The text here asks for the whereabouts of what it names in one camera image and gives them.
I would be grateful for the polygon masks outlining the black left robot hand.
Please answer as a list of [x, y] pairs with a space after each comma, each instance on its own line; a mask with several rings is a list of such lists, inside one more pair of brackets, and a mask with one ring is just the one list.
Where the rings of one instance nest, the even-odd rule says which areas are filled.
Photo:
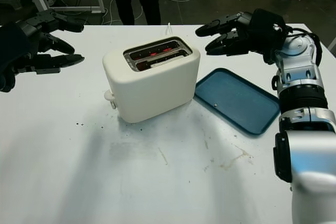
[[53, 9], [1, 26], [1, 91], [10, 92], [19, 73], [59, 73], [61, 68], [82, 62], [85, 58], [74, 47], [50, 33], [80, 33], [83, 29], [82, 22]]

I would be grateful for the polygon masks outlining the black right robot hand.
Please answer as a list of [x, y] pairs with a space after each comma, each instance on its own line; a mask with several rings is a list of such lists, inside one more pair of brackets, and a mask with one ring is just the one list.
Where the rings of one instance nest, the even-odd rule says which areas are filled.
[[247, 28], [251, 18], [252, 13], [249, 12], [224, 15], [199, 27], [195, 34], [199, 37], [219, 34], [219, 37], [205, 47], [208, 55], [232, 56], [246, 54], [248, 53], [249, 44]]

